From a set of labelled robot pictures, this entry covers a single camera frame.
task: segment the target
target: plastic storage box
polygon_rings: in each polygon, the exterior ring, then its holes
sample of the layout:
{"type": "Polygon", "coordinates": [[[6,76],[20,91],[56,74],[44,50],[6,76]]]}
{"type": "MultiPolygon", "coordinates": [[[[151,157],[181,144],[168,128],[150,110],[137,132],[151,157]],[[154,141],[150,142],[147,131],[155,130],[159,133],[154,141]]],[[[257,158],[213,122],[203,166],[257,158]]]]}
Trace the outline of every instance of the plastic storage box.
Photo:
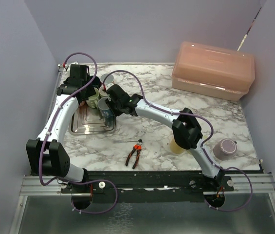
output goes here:
{"type": "Polygon", "coordinates": [[[254,56],[183,42],[172,78],[173,88],[237,101],[249,92],[255,79],[254,56]]]}

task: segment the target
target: plier jaw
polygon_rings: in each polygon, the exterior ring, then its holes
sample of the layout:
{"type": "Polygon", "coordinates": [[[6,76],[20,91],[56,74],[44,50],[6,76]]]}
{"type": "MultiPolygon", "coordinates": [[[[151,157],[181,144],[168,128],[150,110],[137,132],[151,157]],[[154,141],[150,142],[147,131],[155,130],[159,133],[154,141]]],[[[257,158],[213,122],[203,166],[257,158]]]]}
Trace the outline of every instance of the plier jaw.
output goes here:
{"type": "Polygon", "coordinates": [[[141,154],[141,151],[142,151],[142,143],[143,141],[141,139],[139,139],[137,141],[137,144],[133,147],[133,150],[131,151],[131,153],[129,153],[128,157],[127,157],[127,160],[126,160],[126,166],[128,166],[128,162],[130,160],[130,158],[132,157],[133,153],[135,153],[135,151],[137,151],[137,156],[136,156],[136,160],[135,160],[135,163],[133,165],[133,169],[135,169],[135,167],[137,166],[138,164],[138,161],[139,161],[139,156],[141,154]]]}

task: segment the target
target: screw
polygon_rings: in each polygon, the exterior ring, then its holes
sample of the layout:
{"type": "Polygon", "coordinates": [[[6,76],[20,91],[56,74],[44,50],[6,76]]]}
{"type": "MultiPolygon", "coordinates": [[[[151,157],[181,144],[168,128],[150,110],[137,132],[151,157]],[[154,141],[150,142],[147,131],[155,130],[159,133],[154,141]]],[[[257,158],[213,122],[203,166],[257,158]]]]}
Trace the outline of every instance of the screw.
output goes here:
{"type": "Polygon", "coordinates": [[[192,180],[192,181],[189,182],[189,185],[190,185],[191,188],[195,188],[196,187],[196,182],[192,180]]]}
{"type": "Polygon", "coordinates": [[[233,187],[234,186],[234,182],[230,179],[229,181],[227,181],[227,185],[229,187],[233,187]]]}

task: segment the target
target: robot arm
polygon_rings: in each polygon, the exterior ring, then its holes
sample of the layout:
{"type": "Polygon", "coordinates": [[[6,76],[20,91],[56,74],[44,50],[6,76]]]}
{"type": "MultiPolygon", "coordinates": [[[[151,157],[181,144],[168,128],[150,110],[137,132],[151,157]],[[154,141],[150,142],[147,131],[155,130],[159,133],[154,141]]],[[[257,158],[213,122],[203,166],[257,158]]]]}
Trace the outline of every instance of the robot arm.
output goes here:
{"type": "MultiPolygon", "coordinates": [[[[51,122],[53,121],[53,116],[58,110],[57,107],[69,96],[69,94],[73,93],[74,90],[83,85],[83,83],[80,83],[79,86],[73,86],[71,83],[66,83],[60,86],[57,91],[55,108],[53,109],[49,121],[36,140],[29,140],[27,142],[26,150],[33,173],[38,174],[38,161],[42,142],[45,139],[51,122]]],[[[62,146],[62,142],[70,119],[77,110],[80,102],[92,95],[89,90],[87,92],[88,94],[83,94],[83,97],[71,98],[61,107],[47,139],[46,148],[43,149],[45,152],[42,163],[42,171],[44,175],[58,176],[75,182],[86,181],[86,170],[70,163],[70,158],[62,146]]],[[[113,111],[115,116],[125,113],[134,116],[147,117],[168,126],[173,130],[176,143],[182,148],[187,149],[187,151],[192,154],[198,162],[204,177],[215,186],[220,184],[224,174],[208,160],[203,152],[201,148],[201,127],[196,118],[184,115],[169,115],[163,111],[154,109],[144,101],[142,96],[134,94],[130,97],[119,85],[108,86],[106,92],[110,97],[106,104],[113,111]]],[[[187,108],[180,111],[172,110],[156,104],[155,106],[173,113],[185,112],[192,114],[192,112],[187,108]]],[[[207,147],[205,147],[204,150],[212,159],[212,154],[209,152],[207,147]]]]}

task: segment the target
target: gray floor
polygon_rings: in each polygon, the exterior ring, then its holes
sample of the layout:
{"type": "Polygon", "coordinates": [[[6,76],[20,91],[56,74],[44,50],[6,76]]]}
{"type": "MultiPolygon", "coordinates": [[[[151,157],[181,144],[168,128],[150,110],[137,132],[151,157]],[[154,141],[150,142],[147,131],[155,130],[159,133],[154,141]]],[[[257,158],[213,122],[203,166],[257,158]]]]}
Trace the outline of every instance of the gray floor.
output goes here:
{"type": "MultiPolygon", "coordinates": [[[[223,207],[245,202],[229,195],[223,207]]],[[[89,209],[103,210],[109,204],[89,209]]],[[[69,197],[29,197],[21,234],[275,234],[275,214],[268,194],[255,194],[248,207],[223,213],[204,203],[119,203],[107,214],[72,212],[69,197]]]]}

